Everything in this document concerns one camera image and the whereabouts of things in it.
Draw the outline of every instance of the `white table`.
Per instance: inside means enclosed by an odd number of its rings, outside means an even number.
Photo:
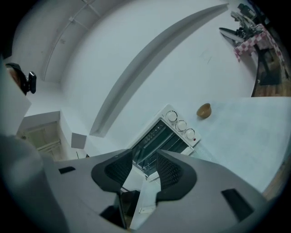
[[[202,139],[191,156],[219,163],[263,192],[291,153],[291,98],[210,104],[207,119],[193,117]]]

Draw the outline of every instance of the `oven knob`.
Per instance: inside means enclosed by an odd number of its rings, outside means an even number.
[[[195,137],[195,131],[193,129],[187,129],[186,132],[185,132],[185,136],[189,140],[193,140],[194,137]]]
[[[187,124],[185,121],[178,121],[178,123],[176,124],[176,129],[178,131],[184,131],[187,128]]]
[[[167,119],[171,122],[174,122],[175,120],[177,120],[178,116],[177,113],[175,113],[174,111],[169,111],[166,115]]]

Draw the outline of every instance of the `wooden bowl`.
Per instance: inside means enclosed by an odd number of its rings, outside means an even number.
[[[210,104],[203,104],[197,111],[197,116],[201,118],[207,118],[211,114],[211,107]]]

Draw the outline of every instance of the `red and white checkered cloth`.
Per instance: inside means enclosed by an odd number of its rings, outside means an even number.
[[[266,47],[269,47],[268,45],[270,45],[271,48],[274,48],[277,56],[279,57],[281,65],[284,65],[285,60],[274,38],[271,36],[271,34],[266,30],[266,28],[262,24],[258,24],[257,27],[261,27],[263,31],[260,34],[257,34],[253,36],[252,38],[248,39],[247,41],[242,42],[239,46],[234,48],[234,53],[238,61],[239,62],[241,61],[240,56],[244,52],[252,53],[253,51],[255,51],[253,47],[255,44],[258,44],[260,49],[264,49]]]

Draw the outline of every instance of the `checkered tablecloth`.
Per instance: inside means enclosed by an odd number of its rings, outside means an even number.
[[[262,24],[258,24],[257,27],[262,28],[262,32],[260,34],[251,37],[250,39],[242,42],[239,46],[234,48],[234,53],[238,61],[239,62],[241,61],[241,55],[244,52],[252,53],[253,51],[255,51],[253,46],[257,44],[260,49],[265,49],[268,47],[273,48],[277,56],[279,57],[281,65],[284,65],[285,61],[282,52],[278,47],[277,43],[275,42],[274,38]]]

